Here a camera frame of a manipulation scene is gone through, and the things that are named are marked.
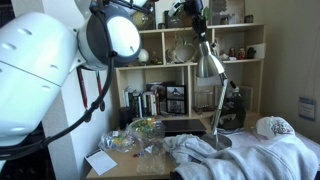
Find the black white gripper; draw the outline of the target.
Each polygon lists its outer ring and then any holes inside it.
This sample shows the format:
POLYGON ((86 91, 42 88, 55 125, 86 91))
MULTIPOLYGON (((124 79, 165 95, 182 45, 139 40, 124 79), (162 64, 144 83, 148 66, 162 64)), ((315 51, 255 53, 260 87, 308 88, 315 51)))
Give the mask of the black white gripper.
POLYGON ((204 36, 207 29, 206 18, 202 15, 204 6, 202 0, 176 0, 168 12, 170 17, 183 10, 192 19, 192 28, 199 36, 204 36))

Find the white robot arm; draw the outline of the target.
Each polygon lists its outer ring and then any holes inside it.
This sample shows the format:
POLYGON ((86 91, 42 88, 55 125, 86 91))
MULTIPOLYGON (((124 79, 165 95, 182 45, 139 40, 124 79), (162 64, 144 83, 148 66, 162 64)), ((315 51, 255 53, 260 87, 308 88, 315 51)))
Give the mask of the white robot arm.
POLYGON ((56 18, 28 12, 0 29, 0 161, 32 154, 88 122, 103 101, 116 67, 132 63, 142 44, 131 19, 149 14, 144 4, 158 0, 92 0, 78 29, 56 18), (54 136, 23 145, 74 69, 105 70, 107 79, 97 99, 74 124, 54 136))

